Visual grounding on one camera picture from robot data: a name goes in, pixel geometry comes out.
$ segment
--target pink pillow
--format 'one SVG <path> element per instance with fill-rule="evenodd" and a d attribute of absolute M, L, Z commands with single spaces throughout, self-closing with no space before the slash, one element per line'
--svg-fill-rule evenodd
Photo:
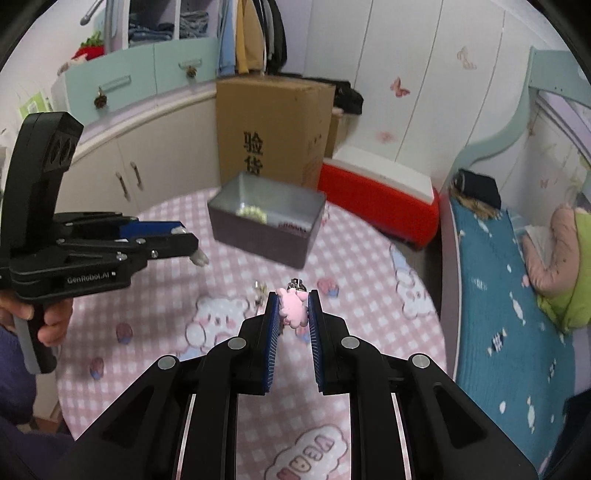
<path fill-rule="evenodd" d="M 531 284 L 544 297 L 553 298 L 572 290 L 579 276 L 580 252 L 574 210 L 568 205 L 559 206 L 552 215 L 550 229 L 556 246 L 547 269 L 529 235 L 523 237 L 523 253 Z"/>

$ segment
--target drawer knob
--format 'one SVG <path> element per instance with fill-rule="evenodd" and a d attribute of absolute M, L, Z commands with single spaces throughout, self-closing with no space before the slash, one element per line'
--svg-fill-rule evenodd
<path fill-rule="evenodd" d="M 106 104 L 107 104 L 107 96 L 103 92 L 103 89 L 99 88 L 99 93 L 96 95 L 96 98 L 95 98 L 95 108 L 96 109 L 103 108 L 103 107 L 105 107 Z"/>
<path fill-rule="evenodd" d="M 187 72 L 187 77 L 189 77 L 190 79 L 194 79 L 195 75 L 197 75 L 197 69 L 192 65 L 186 67 L 185 72 Z"/>

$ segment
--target black bag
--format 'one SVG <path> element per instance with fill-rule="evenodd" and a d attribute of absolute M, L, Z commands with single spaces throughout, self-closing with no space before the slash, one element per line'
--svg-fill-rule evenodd
<path fill-rule="evenodd" d="M 333 102 L 333 106 L 342 108 L 345 113 L 350 115 L 361 115 L 363 111 L 363 96 L 357 90 L 351 87 L 350 82 L 345 80 L 330 80 L 318 77 L 304 77 L 297 73 L 281 73 L 280 75 L 334 85 L 335 101 Z"/>
<path fill-rule="evenodd" d="M 492 177 L 480 175 L 461 168 L 453 179 L 453 186 L 466 197 L 470 197 L 501 209 L 501 195 Z"/>

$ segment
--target cabinet door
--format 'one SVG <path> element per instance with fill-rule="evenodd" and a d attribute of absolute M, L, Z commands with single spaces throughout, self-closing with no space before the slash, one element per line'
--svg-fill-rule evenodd
<path fill-rule="evenodd" d="M 112 140 L 70 167 L 61 182 L 56 212 L 105 211 L 136 215 L 138 207 L 130 186 L 121 153 Z"/>
<path fill-rule="evenodd" d="M 220 185 L 215 100 L 162 116 L 118 139 L 141 210 Z"/>
<path fill-rule="evenodd" d="M 64 72 L 69 112 L 91 124 L 134 102 L 156 95 L 154 45 L 119 50 Z M 97 108 L 99 90 L 106 104 Z"/>
<path fill-rule="evenodd" d="M 217 38 L 190 38 L 156 44 L 156 90 L 164 93 L 214 80 L 217 54 Z"/>

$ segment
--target green cloth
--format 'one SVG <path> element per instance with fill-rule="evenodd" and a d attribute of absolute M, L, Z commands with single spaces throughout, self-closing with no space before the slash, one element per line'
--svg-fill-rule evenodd
<path fill-rule="evenodd" d="M 538 295 L 538 306 L 564 332 L 591 323 L 591 215 L 575 213 L 579 276 L 574 288 L 552 299 Z"/>

